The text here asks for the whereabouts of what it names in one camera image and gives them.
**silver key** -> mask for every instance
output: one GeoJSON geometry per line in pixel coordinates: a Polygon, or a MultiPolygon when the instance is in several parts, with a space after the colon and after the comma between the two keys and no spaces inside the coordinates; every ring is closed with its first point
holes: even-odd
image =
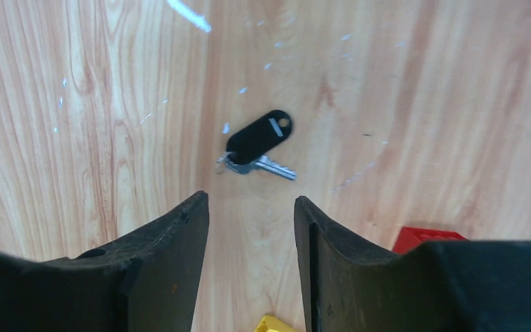
{"type": "Polygon", "coordinates": [[[280,164],[276,163],[275,161],[268,158],[268,156],[263,155],[259,157],[256,160],[253,160],[251,163],[247,165],[237,165],[236,163],[233,163],[229,159],[225,161],[225,165],[227,168],[231,169],[235,173],[239,174],[248,174],[254,169],[262,169],[264,171],[268,171],[272,174],[279,175],[283,178],[287,178],[288,180],[296,180],[296,172],[292,171],[291,169],[281,166],[280,164]]]}

